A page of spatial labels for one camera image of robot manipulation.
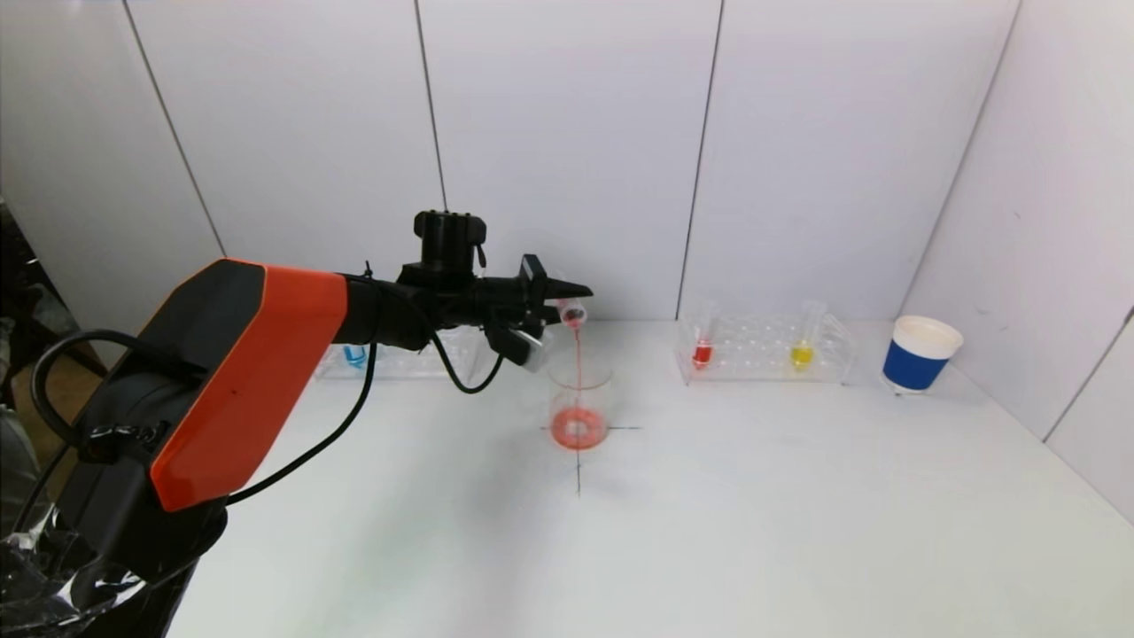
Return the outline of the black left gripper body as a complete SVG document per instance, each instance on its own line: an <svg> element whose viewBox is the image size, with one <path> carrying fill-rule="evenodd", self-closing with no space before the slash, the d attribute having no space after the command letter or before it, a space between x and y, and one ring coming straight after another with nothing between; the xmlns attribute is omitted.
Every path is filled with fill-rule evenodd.
<svg viewBox="0 0 1134 638"><path fill-rule="evenodd" d="M474 306L499 322L544 327L541 307L547 305L547 279L545 267L538 255L524 254L517 275L475 279Z"/></svg>

